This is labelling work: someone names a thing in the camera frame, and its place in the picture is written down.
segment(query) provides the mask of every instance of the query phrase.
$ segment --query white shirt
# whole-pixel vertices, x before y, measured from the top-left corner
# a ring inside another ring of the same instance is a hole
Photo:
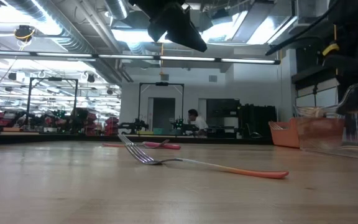
[[[192,121],[192,123],[200,130],[208,128],[208,124],[206,124],[204,118],[201,116],[198,116],[195,121]]]

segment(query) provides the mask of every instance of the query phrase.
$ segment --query table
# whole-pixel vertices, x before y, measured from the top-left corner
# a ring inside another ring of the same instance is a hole
[[[146,166],[102,142],[0,145],[0,223],[358,223],[358,159],[275,146],[148,149],[285,180]]]

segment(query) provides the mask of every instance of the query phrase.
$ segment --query box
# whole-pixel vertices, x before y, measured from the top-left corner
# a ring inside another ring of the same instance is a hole
[[[299,148],[298,126],[296,118],[290,122],[269,122],[275,146]]]

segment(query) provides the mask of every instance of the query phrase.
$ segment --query white wall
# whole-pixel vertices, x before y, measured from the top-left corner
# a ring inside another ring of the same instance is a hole
[[[224,92],[223,86],[185,85],[184,117],[187,117],[188,110],[198,109],[199,99],[227,98]],[[131,83],[122,86],[120,122],[133,122],[134,118],[137,118],[138,97],[139,84]],[[152,116],[152,114],[148,114],[147,112],[150,97],[175,98],[175,117],[179,118],[179,116],[181,116],[181,94],[172,86],[150,85],[140,96],[140,114],[143,115],[145,120],[147,116]]]
[[[242,104],[277,106],[277,65],[234,64],[233,67],[233,81],[227,86],[230,98],[238,98]]]
[[[278,103],[278,120],[289,121],[295,114],[294,105],[296,99],[295,85],[292,84],[291,76],[296,74],[296,51],[287,50],[278,71],[280,82],[280,97]]]
[[[126,68],[128,74],[135,83],[139,82],[160,82],[160,68]],[[190,71],[183,68],[163,68],[164,74],[169,75],[170,83],[183,83],[185,85],[216,86],[224,85],[225,73],[213,68],[192,68]],[[216,75],[217,83],[210,83],[209,76]]]
[[[187,117],[189,109],[200,108],[200,99],[213,98],[237,98],[241,104],[254,104],[257,106],[286,107],[288,114],[291,114],[292,103],[291,90],[286,93],[289,103],[283,106],[282,88],[291,86],[291,67],[284,69],[288,78],[281,79],[280,65],[232,65],[226,73],[220,73],[218,69],[191,69],[164,68],[164,73],[170,75],[170,83],[185,84],[185,101],[183,115]],[[122,86],[122,103],[120,122],[132,122],[137,117],[139,82],[159,82],[160,69],[148,68],[127,68],[129,75],[135,83],[126,83]],[[210,83],[209,75],[217,75],[218,82]],[[167,97],[176,99],[175,117],[181,116],[181,94],[172,86],[150,85],[141,95],[140,114],[146,120],[148,101],[150,97]]]

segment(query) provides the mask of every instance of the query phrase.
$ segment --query cable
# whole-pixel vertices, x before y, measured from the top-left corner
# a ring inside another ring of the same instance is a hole
[[[29,39],[29,37],[26,38],[24,44],[20,47],[19,51],[23,51],[23,50],[24,50],[24,47],[28,46],[28,45],[27,45],[27,40],[28,40],[28,39]],[[6,75],[11,71],[11,69],[12,69],[13,65],[16,63],[16,61],[17,61],[17,56],[15,57],[15,60],[12,62],[12,65],[11,65],[11,66],[8,68],[8,70],[6,71],[5,75],[2,76],[2,78],[0,79],[0,82],[1,82],[2,80],[4,80],[4,78],[6,77]]]
[[[312,24],[310,24],[310,26],[308,26],[305,30],[301,31],[299,34],[294,35],[293,37],[288,38],[287,40],[284,40],[282,43],[272,47],[270,50],[268,50],[266,52],[265,55],[266,56],[272,55],[276,51],[281,50],[284,47],[286,47],[288,44],[295,42],[298,37],[307,33],[313,27],[317,26],[317,24],[319,24],[323,19],[325,19],[331,13],[331,11],[338,5],[338,3],[339,3],[339,0],[336,0],[322,16],[320,16],[316,21],[314,21]]]

